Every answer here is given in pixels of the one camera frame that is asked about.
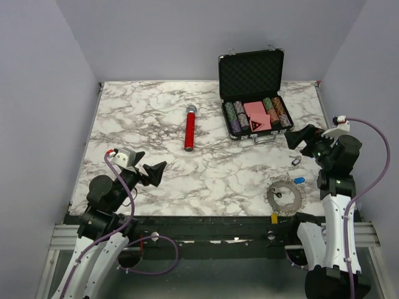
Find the key with black tag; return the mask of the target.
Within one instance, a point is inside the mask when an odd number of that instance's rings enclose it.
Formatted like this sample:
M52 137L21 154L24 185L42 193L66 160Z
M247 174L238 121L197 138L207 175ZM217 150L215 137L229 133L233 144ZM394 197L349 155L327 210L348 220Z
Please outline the key with black tag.
M290 156L290 158L292 158L291 165L293 166L299 165L300 162L302 161L301 156Z

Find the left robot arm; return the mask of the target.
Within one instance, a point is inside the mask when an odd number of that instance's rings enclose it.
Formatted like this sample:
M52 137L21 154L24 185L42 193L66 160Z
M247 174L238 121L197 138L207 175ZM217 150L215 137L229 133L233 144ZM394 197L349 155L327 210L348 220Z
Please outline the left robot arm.
M116 178L99 175L91 180L74 251L53 298L96 298L122 249L138 240L138 221L117 210L126 199L134 201L137 184L157 187L161 183L166 162L146 164L141 173L136 165L144 155L128 148L105 153L104 161Z

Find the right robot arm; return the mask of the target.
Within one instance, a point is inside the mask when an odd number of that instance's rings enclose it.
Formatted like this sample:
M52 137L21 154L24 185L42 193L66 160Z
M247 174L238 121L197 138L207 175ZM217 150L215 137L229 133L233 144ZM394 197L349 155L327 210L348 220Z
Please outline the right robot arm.
M303 245L308 272L307 298L365 298L370 280L362 274L355 244L355 181L351 172L362 143L353 136L333 137L314 125L285 133L289 149L301 142L303 156L314 158L320 166L317 187L325 213L325 227L311 216L296 216L297 223L287 228L287 238Z

